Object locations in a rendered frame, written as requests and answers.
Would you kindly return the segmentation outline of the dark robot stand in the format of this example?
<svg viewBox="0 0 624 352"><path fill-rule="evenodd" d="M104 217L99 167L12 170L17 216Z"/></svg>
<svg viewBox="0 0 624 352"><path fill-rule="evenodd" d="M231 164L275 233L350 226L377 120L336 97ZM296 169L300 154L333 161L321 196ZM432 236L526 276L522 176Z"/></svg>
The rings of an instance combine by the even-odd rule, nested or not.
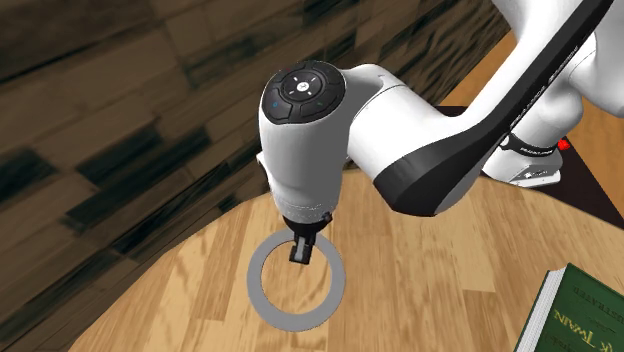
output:
<svg viewBox="0 0 624 352"><path fill-rule="evenodd" d="M624 218L611 202L599 182L579 156L567 137L560 140L564 149L557 149L563 159L562 176L557 183L533 187L567 205L624 230Z"/></svg>

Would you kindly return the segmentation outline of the green book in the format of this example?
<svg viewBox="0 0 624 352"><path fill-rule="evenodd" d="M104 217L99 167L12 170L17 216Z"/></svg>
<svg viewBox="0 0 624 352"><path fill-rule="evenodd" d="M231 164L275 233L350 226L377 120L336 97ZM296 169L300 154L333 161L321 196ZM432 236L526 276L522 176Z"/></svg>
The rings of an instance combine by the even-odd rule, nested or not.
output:
<svg viewBox="0 0 624 352"><path fill-rule="evenodd" d="M624 352L624 295L571 263L548 271L513 352Z"/></svg>

